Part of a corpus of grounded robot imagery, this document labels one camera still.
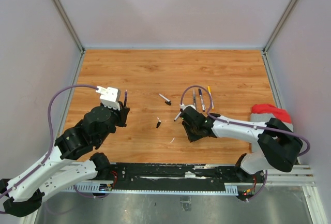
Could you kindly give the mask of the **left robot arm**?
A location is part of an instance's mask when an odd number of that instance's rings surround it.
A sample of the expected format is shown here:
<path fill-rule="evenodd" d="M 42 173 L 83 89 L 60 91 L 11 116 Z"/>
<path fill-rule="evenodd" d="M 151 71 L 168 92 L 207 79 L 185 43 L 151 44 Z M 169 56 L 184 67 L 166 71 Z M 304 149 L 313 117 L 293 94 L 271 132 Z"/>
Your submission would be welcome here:
<path fill-rule="evenodd" d="M 101 147 L 117 127 L 126 127 L 129 107 L 114 110 L 104 105 L 94 107 L 75 126 L 59 136 L 52 147 L 25 172 L 1 180 L 2 214 L 25 217 L 58 192 L 85 180 L 106 180 L 111 164 L 104 153 L 95 153 L 79 166 L 61 171 L 83 155 Z"/>

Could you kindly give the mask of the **white pen with lettering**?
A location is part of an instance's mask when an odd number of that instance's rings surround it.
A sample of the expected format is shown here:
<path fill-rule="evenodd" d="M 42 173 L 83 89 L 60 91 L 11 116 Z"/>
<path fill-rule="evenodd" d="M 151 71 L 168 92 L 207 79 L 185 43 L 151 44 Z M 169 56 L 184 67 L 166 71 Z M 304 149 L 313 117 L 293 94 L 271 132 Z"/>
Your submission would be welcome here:
<path fill-rule="evenodd" d="M 205 104 L 204 104 L 203 96 L 202 96 L 202 95 L 199 95 L 199 97 L 200 97 L 200 102 L 201 102 L 202 111 L 205 112 L 206 108 L 205 108 Z"/>

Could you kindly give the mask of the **white marker yellow end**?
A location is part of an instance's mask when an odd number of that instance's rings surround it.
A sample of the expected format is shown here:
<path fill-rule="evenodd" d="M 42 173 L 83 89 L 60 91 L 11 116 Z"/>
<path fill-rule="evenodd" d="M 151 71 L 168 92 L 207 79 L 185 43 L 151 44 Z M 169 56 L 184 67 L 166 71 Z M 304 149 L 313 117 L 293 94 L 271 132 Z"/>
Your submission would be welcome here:
<path fill-rule="evenodd" d="M 214 102 L 213 102 L 212 94 L 211 94 L 210 91 L 208 93 L 209 93 L 209 96 L 210 96 L 211 106 L 212 106 L 212 110 L 213 110 L 214 109 Z"/>

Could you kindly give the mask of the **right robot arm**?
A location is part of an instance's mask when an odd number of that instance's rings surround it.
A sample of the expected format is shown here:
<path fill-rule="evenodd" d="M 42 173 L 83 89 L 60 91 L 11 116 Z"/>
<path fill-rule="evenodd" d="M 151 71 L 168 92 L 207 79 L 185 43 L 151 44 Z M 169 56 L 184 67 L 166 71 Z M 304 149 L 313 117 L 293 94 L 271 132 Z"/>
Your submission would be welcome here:
<path fill-rule="evenodd" d="M 203 115 L 193 105 L 182 104 L 180 118 L 190 142 L 231 138 L 258 146 L 255 152 L 242 154 L 231 172 L 241 183 L 268 169 L 291 172 L 303 147 L 301 139 L 274 117 L 267 122 L 239 121 L 215 113 Z"/>

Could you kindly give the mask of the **purple gel pen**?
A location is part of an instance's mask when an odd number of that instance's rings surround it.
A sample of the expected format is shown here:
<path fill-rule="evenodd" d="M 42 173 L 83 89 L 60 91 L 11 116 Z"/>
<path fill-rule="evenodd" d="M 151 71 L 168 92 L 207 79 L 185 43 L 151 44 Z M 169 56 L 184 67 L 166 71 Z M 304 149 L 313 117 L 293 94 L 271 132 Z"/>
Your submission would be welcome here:
<path fill-rule="evenodd" d="M 128 91 L 127 91 L 127 89 L 125 90 L 125 98 L 124 98 L 124 107 L 126 108 L 126 106 L 127 106 L 127 99 L 128 99 Z"/>

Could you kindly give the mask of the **blue gel pen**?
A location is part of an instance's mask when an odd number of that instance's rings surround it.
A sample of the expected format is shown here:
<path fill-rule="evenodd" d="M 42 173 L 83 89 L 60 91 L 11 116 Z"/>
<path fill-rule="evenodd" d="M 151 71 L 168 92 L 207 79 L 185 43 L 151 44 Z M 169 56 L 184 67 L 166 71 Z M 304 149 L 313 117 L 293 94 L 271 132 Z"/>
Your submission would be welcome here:
<path fill-rule="evenodd" d="M 192 96 L 193 96 L 193 105 L 194 105 L 195 109 L 197 109 L 196 94 L 195 94 L 194 89 L 192 91 Z"/>

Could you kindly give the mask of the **white thin pen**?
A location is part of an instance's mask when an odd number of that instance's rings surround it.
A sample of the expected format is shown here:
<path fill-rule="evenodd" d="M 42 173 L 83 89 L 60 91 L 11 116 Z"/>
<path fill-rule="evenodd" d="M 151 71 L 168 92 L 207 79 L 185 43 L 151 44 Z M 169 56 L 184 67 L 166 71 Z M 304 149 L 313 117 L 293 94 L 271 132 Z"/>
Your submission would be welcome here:
<path fill-rule="evenodd" d="M 181 112 L 179 112 L 178 115 L 173 119 L 174 122 L 180 117 L 180 114 Z"/>

